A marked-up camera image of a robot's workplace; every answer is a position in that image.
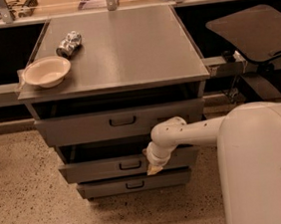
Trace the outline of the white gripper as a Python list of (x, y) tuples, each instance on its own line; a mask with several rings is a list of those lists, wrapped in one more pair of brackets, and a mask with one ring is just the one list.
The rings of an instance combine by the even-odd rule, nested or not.
[(149, 166), (147, 168), (147, 175), (151, 176), (162, 171), (162, 167), (167, 165), (170, 160), (174, 147), (159, 146), (153, 141), (148, 144), (147, 148), (142, 149), (142, 154), (147, 157)]

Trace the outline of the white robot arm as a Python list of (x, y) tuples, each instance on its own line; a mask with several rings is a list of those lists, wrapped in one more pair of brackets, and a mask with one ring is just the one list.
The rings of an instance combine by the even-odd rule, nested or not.
[(254, 102), (226, 116), (151, 130), (143, 150), (154, 175), (181, 144), (217, 147), (225, 224), (281, 224), (281, 103)]

